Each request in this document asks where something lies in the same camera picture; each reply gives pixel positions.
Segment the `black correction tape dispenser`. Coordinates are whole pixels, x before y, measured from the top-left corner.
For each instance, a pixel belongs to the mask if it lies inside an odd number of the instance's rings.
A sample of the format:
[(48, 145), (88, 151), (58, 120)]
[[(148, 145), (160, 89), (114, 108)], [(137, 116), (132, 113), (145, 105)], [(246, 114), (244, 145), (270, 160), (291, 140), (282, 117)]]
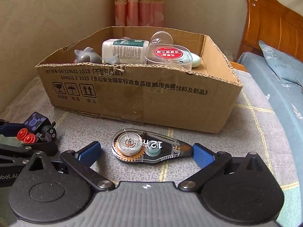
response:
[(111, 150), (121, 161), (149, 165), (194, 153), (193, 147), (181, 140), (137, 129), (119, 131), (112, 139)]

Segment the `wooden bed headboard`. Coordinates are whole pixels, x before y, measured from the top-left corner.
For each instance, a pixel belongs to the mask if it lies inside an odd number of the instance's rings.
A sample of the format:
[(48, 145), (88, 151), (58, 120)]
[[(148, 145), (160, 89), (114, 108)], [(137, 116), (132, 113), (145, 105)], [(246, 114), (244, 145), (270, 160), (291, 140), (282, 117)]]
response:
[(246, 0), (247, 18), (236, 59), (262, 55), (259, 41), (302, 61), (302, 16), (277, 0)]

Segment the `brown cardboard box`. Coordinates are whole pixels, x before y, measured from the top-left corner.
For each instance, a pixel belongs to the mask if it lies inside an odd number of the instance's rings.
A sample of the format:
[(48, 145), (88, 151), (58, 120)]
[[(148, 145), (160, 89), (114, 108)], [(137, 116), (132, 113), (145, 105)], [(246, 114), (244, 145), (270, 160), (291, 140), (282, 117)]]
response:
[(74, 51), (101, 53), (109, 39), (149, 40), (158, 27), (106, 27), (56, 50), (37, 66), (54, 107), (147, 124), (218, 133), (230, 116), (242, 82), (205, 34), (168, 28), (176, 44), (201, 57), (195, 70), (166, 65), (76, 63)]

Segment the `clear square plastic container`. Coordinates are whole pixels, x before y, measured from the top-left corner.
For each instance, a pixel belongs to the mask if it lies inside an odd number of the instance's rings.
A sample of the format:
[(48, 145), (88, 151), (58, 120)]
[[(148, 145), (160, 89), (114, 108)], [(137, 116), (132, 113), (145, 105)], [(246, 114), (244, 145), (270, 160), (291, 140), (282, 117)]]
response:
[(150, 44), (144, 54), (144, 63), (192, 70), (193, 58), (191, 52), (183, 46)]

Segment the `white wall socket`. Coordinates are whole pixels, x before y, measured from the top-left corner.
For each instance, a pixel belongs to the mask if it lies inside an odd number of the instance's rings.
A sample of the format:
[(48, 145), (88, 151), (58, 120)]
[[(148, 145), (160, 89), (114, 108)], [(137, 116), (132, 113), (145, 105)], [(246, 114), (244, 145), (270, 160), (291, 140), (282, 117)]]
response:
[(228, 58), (229, 61), (234, 61), (234, 54), (225, 50), (224, 51), (225, 56)]

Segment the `blue floral bed sheet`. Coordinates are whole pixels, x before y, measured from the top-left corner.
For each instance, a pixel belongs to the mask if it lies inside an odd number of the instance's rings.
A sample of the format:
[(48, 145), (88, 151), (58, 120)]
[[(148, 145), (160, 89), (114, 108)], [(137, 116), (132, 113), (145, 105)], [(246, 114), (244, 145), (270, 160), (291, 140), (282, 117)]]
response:
[(265, 59), (244, 52), (238, 63), (244, 65), (265, 94), (278, 116), (294, 156), (295, 165), (302, 173), (302, 92), (300, 87), (283, 82), (267, 65)]

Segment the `mint green oval case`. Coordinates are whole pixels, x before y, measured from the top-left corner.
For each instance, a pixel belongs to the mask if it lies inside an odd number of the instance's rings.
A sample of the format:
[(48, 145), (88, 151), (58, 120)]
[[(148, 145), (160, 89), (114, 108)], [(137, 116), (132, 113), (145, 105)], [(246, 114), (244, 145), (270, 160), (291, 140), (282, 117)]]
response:
[(195, 53), (190, 52), (192, 57), (192, 68), (197, 68), (201, 65), (201, 57)]

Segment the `grey green checked cloth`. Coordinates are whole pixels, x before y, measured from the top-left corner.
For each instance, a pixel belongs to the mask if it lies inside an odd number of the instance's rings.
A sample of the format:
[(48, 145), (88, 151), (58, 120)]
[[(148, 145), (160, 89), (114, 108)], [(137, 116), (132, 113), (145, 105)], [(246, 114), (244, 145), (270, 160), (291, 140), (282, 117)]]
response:
[(249, 73), (237, 71), (243, 88), (224, 128), (218, 134), (180, 130), (148, 124), (137, 124), (95, 118), (55, 108), (36, 77), (19, 96), (1, 112), (9, 122), (23, 122), (39, 112), (56, 122), (57, 145), (60, 152), (79, 150), (92, 141), (99, 141), (102, 156), (92, 168), (112, 180), (173, 181), (180, 183), (199, 171), (192, 158), (172, 159), (157, 165), (125, 163), (111, 151), (113, 136), (124, 129), (139, 129), (179, 139), (190, 145), (200, 143), (208, 149), (226, 151), (235, 157), (256, 152), (275, 176), (284, 193), (284, 206), (278, 222), (282, 226), (299, 226), (302, 222), (299, 179), (292, 151), (275, 112)]

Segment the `grey rubber animal toy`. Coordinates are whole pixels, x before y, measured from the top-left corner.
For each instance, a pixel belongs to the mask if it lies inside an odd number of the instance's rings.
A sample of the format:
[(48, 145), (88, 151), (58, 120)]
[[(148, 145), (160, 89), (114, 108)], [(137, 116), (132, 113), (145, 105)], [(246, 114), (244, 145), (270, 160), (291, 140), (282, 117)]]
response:
[(95, 64), (109, 64), (109, 65), (118, 65), (120, 64), (119, 58), (111, 56), (109, 58), (101, 58), (99, 54), (91, 47), (86, 47), (84, 50), (74, 50), (75, 63), (95, 63)]

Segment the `pink curtain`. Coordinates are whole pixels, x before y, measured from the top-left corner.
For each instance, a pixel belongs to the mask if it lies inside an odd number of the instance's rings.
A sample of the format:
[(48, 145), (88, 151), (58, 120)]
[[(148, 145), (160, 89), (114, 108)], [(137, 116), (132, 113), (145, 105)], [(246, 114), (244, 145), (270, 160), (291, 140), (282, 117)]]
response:
[(116, 26), (164, 26), (164, 0), (115, 0)]

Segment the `clear plastic cylinder tube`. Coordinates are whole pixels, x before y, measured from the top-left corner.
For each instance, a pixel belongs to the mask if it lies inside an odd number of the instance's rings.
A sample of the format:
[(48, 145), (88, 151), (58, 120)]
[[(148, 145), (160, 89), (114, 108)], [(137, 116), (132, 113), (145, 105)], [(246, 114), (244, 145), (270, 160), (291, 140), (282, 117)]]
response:
[(151, 44), (170, 44), (174, 43), (173, 37), (165, 31), (158, 31), (151, 37)]

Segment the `medical cotton swab bottle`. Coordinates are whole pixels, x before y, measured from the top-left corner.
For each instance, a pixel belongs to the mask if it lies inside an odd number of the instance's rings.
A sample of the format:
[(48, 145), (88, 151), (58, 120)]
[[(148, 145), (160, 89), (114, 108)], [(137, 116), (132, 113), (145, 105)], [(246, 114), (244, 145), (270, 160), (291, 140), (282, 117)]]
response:
[(149, 41), (138, 39), (108, 39), (102, 43), (102, 59), (114, 57), (122, 64), (142, 64)]

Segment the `blue floral pillow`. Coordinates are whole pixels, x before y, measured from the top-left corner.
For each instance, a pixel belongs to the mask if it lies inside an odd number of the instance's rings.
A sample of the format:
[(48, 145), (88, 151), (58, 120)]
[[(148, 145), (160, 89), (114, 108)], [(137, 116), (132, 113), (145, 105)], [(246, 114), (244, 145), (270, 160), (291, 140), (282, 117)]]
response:
[(302, 88), (302, 62), (261, 40), (258, 43), (267, 65), (279, 79), (284, 83), (294, 84)]

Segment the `black toy car red wheels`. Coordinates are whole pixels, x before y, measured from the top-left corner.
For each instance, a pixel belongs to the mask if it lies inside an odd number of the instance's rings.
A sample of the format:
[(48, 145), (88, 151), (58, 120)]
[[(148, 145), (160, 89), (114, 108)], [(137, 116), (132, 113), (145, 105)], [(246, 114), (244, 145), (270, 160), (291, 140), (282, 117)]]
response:
[(56, 138), (55, 125), (55, 122), (50, 122), (44, 115), (33, 112), (23, 122), (23, 127), (18, 131), (16, 138), (24, 144), (53, 142)]

